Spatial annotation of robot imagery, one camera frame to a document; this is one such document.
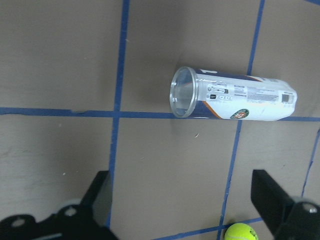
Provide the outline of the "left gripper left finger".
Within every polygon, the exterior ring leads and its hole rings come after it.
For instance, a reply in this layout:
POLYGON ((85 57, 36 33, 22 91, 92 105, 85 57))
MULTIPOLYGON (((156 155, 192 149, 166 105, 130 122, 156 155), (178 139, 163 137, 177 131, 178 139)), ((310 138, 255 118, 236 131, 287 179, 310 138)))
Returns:
POLYGON ((98 171, 80 205, 91 210, 93 220, 103 226, 110 214, 110 172, 98 171))

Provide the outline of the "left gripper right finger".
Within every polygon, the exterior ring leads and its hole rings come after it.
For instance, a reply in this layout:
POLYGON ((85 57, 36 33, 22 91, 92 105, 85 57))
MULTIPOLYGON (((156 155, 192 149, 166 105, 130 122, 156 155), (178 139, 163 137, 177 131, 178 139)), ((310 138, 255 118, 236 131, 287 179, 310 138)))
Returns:
POLYGON ((273 237, 297 236, 292 221, 296 202, 266 170, 252 171, 250 199, 273 237))

